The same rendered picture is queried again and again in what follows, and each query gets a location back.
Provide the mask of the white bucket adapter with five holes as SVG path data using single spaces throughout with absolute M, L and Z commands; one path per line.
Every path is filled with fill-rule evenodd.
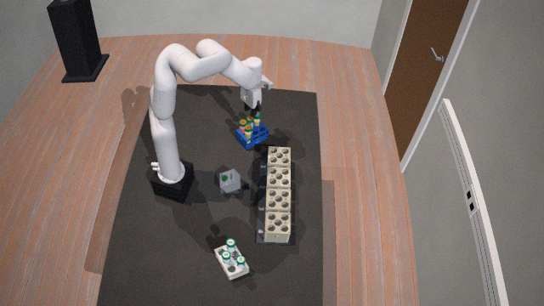
M 264 242 L 288 243 L 290 234 L 290 212 L 266 212 Z
M 266 191 L 267 188 L 289 190 L 291 188 L 291 168 L 268 167 L 266 178 Z
M 291 166 L 291 148 L 269 146 L 267 157 L 268 167 L 290 167 Z
M 291 211 L 291 190 L 267 188 L 266 194 L 267 210 L 265 212 L 289 213 Z

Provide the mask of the blue tube rack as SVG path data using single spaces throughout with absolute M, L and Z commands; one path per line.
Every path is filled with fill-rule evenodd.
M 259 129 L 259 130 L 258 130 Z M 244 133 L 240 133 L 239 129 L 236 130 L 236 140 L 246 149 L 252 148 L 254 145 L 266 140 L 269 136 L 269 130 L 260 122 L 259 126 L 254 126 L 252 129 L 252 137 L 250 139 L 245 138 Z M 247 142 L 251 142 L 248 144 Z

